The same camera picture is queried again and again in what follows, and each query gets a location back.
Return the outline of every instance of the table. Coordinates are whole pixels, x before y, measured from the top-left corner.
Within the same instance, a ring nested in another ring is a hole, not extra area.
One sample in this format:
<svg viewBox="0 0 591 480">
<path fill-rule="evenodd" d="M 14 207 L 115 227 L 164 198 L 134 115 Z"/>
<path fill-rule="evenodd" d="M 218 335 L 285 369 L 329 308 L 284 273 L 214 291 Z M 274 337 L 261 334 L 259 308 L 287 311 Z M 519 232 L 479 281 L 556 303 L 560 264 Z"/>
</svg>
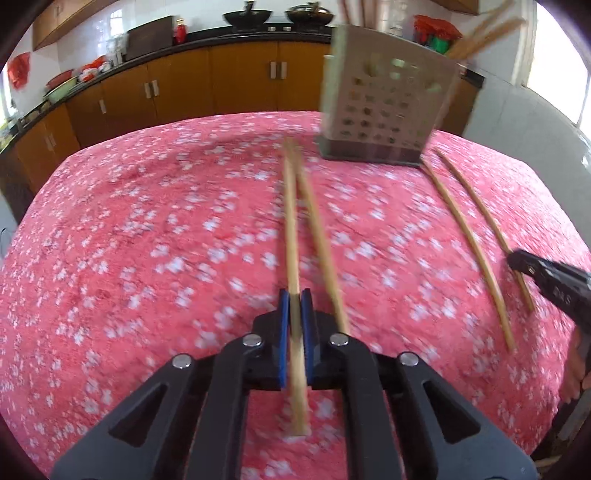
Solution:
<svg viewBox="0 0 591 480">
<path fill-rule="evenodd" d="M 488 254 L 518 345 L 508 353 L 475 258 L 417 169 L 322 160 L 319 114 L 248 113 L 134 132 L 69 157 L 39 192 L 0 273 L 0 413 L 47 473 L 179 352 L 249 330 L 285 287 L 281 142 L 303 146 L 352 334 L 420 354 L 526 451 L 558 403 L 572 323 L 537 293 L 528 314 L 492 232 L 433 152 L 476 187 L 512 247 L 591 269 L 566 214 L 525 164 L 442 132 L 424 153 Z M 304 209 L 302 288 L 330 311 Z M 288 396 L 255 393 L 243 477 L 346 478 L 334 393 L 310 395 L 312 434 L 289 435 Z"/>
</svg>

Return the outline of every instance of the metal screw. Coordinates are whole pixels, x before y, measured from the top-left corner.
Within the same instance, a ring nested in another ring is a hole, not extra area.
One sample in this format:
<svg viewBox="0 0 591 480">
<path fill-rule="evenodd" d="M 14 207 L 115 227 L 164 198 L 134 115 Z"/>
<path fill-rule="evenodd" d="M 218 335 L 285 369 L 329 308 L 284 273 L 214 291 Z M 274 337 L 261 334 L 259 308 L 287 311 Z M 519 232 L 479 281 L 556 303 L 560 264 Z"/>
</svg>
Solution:
<svg viewBox="0 0 591 480">
<path fill-rule="evenodd" d="M 407 367 L 416 367 L 418 365 L 418 357 L 411 352 L 404 352 L 400 355 L 400 363 Z"/>
<path fill-rule="evenodd" d="M 330 336 L 330 343 L 334 346 L 345 346 L 349 343 L 349 337 L 344 333 L 333 333 Z"/>
<path fill-rule="evenodd" d="M 190 355 L 181 353 L 180 355 L 177 355 L 173 358 L 173 367 L 180 369 L 187 368 L 189 365 L 191 365 L 192 361 L 193 360 L 191 359 Z"/>
<path fill-rule="evenodd" d="M 256 333 L 249 333 L 244 336 L 242 339 L 242 344 L 244 346 L 259 346 L 262 343 L 262 338 L 259 337 Z"/>
</svg>

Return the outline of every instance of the green container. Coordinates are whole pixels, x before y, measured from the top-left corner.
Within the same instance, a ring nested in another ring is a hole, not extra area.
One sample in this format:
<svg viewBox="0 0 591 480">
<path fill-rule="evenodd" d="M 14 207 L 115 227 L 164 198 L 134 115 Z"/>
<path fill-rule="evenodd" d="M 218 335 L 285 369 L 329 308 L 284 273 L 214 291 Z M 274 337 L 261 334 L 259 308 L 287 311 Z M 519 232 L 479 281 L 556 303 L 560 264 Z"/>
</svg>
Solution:
<svg viewBox="0 0 591 480">
<path fill-rule="evenodd" d="M 431 37 L 429 46 L 436 52 L 441 53 L 443 55 L 445 52 L 449 50 L 449 41 L 433 36 Z"/>
</svg>

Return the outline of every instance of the cabinet door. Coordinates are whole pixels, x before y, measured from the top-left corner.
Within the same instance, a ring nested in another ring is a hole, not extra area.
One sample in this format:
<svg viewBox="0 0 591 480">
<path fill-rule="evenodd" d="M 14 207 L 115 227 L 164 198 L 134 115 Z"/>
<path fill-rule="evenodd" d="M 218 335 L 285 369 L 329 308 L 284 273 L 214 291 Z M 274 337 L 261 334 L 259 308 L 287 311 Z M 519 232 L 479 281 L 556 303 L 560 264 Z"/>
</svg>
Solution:
<svg viewBox="0 0 591 480">
<path fill-rule="evenodd" d="M 279 80 L 271 79 L 271 62 L 277 62 L 277 43 L 212 47 L 211 61 L 216 113 L 277 110 Z"/>
<path fill-rule="evenodd" d="M 72 128 L 82 148 L 113 137 L 106 116 L 106 103 L 100 83 L 82 90 L 67 101 Z"/>
<path fill-rule="evenodd" d="M 80 144 L 72 129 L 70 116 L 64 104 L 47 114 L 43 119 L 49 141 L 53 146 L 57 165 L 80 150 Z"/>
<path fill-rule="evenodd" d="M 279 110 L 318 111 L 324 72 L 324 55 L 330 45 L 304 42 L 279 43 Z"/>
<path fill-rule="evenodd" d="M 148 63 L 158 123 L 213 115 L 209 48 L 161 57 Z"/>
<path fill-rule="evenodd" d="M 37 193 L 57 168 L 43 120 L 17 142 L 17 154 L 31 189 Z"/>
<path fill-rule="evenodd" d="M 52 3 L 47 7 L 41 15 L 39 15 L 33 23 L 33 45 L 35 49 L 37 47 L 45 46 L 41 45 L 50 33 L 52 33 L 59 25 L 57 15 L 58 6 Z"/>
<path fill-rule="evenodd" d="M 57 0 L 57 20 L 60 24 L 91 3 L 93 0 Z"/>
<path fill-rule="evenodd" d="M 140 65 L 101 82 L 113 136 L 157 124 L 148 67 Z"/>
</svg>

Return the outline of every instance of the bamboo chopstick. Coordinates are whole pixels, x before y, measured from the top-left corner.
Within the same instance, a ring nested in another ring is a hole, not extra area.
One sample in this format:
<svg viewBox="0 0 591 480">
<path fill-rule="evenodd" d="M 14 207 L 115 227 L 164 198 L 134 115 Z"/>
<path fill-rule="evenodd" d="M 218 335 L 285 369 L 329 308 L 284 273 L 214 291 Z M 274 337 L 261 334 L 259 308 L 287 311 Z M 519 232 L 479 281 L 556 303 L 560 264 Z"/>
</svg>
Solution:
<svg viewBox="0 0 591 480">
<path fill-rule="evenodd" d="M 308 382 L 304 364 L 304 342 L 300 312 L 300 277 L 298 274 L 296 175 L 284 148 L 283 184 L 285 209 L 285 263 L 287 290 L 290 294 L 290 401 L 293 435 L 306 435 L 310 431 Z"/>
<path fill-rule="evenodd" d="M 502 37 L 510 34 L 513 30 L 517 30 L 525 23 L 525 19 L 513 17 L 506 22 L 502 23 L 498 27 L 491 30 L 483 39 L 475 41 L 473 44 L 466 46 L 466 50 L 460 52 L 459 59 L 467 60 L 480 53 L 482 50 L 487 48 L 492 43 L 500 40 Z"/>
<path fill-rule="evenodd" d="M 466 46 L 472 44 L 480 35 L 484 34 L 484 32 L 514 4 L 515 0 L 505 0 L 498 8 L 495 8 L 489 15 L 487 15 L 486 18 L 480 22 L 480 24 L 478 24 L 474 30 L 472 30 L 472 32 L 453 44 L 453 46 L 446 53 L 446 56 L 450 57 L 451 59 L 461 58 L 459 53 L 461 53 L 462 50 L 466 48 Z"/>
<path fill-rule="evenodd" d="M 435 153 L 437 154 L 439 159 L 441 159 L 441 161 L 447 167 L 447 169 L 450 172 L 452 172 L 452 175 L 457 179 L 457 181 L 460 182 L 462 184 L 462 186 L 464 187 L 464 189 L 467 191 L 468 195 L 470 196 L 472 201 L 475 203 L 476 207 L 478 208 L 478 210 L 480 211 L 482 216 L 485 218 L 486 223 L 488 223 L 488 226 L 491 227 L 491 230 L 495 234 L 496 240 L 499 242 L 499 245 L 501 246 L 501 250 L 503 250 L 503 253 L 510 254 L 511 249 L 509 248 L 509 245 L 507 244 L 507 241 L 505 239 L 505 235 L 503 235 L 503 232 L 501 232 L 501 230 L 499 229 L 499 226 L 496 224 L 495 219 L 492 217 L 488 208 L 486 208 L 486 205 L 484 204 L 482 199 L 478 196 L 478 194 L 472 188 L 472 185 L 470 185 L 468 183 L 468 181 L 464 178 L 464 175 L 462 175 L 460 173 L 460 171 L 456 168 L 456 166 L 449 160 L 449 158 L 447 158 L 443 154 L 443 152 L 441 152 L 438 148 L 436 148 Z M 513 275 L 515 276 L 515 280 L 517 281 L 517 284 L 519 285 L 519 289 L 521 290 L 521 293 L 523 295 L 523 298 L 525 300 L 525 304 L 527 305 L 528 310 L 530 312 L 534 312 L 535 311 L 534 301 L 531 298 L 530 291 L 527 289 L 527 285 L 525 284 L 525 281 L 523 279 L 523 275 L 520 272 L 515 271 L 515 270 L 513 270 Z"/>
<path fill-rule="evenodd" d="M 359 9 L 361 10 L 361 26 L 367 27 L 367 20 L 365 18 L 365 0 L 359 0 Z"/>
<path fill-rule="evenodd" d="M 326 287 L 326 291 L 332 299 L 335 308 L 337 326 L 339 327 L 340 332 L 349 334 L 349 319 L 340 292 L 339 280 L 330 254 L 329 243 L 324 233 L 322 217 L 318 210 L 314 190 L 312 189 L 312 185 L 310 184 L 302 166 L 300 149 L 292 138 L 285 139 L 284 148 L 285 156 L 292 162 L 295 168 L 298 185 L 304 200 L 306 201 L 308 216 L 310 219 L 310 229 L 312 230 L 314 245 L 316 246 L 318 258 L 320 260 L 320 268 L 322 269 L 322 276 L 324 277 L 324 286 Z"/>
<path fill-rule="evenodd" d="M 435 172 L 431 169 L 427 162 L 423 161 L 423 165 L 421 166 L 421 168 L 435 185 L 435 188 L 439 192 L 439 195 L 441 195 L 441 198 L 446 203 L 447 207 L 450 209 L 452 215 L 455 217 L 456 222 L 458 222 L 458 225 L 460 226 L 460 229 L 462 230 L 464 235 L 466 235 L 466 239 L 468 240 L 468 243 L 470 243 L 472 251 L 476 255 L 476 259 L 478 261 L 478 265 L 480 266 L 480 270 L 484 275 L 484 278 L 488 285 L 488 289 L 491 292 L 492 298 L 495 302 L 496 311 L 499 314 L 501 328 L 505 336 L 507 348 L 510 352 L 513 352 L 516 348 L 515 339 L 513 337 L 513 333 L 511 332 L 511 325 L 509 324 L 509 317 L 507 316 L 505 300 L 503 299 L 503 295 L 501 294 L 499 284 L 496 282 L 496 278 L 491 270 L 491 266 L 489 265 L 484 252 L 478 245 L 478 242 L 476 242 L 474 233 L 468 226 L 466 218 L 460 211 L 460 208 L 458 207 L 456 201 L 452 198 L 451 194 L 449 193 L 445 185 L 441 183 L 441 180 L 439 180 L 439 178 L 435 175 Z"/>
<path fill-rule="evenodd" d="M 351 16 L 349 15 L 349 5 L 347 4 L 347 0 L 340 0 L 340 7 L 343 10 L 345 23 L 351 25 Z"/>
</svg>

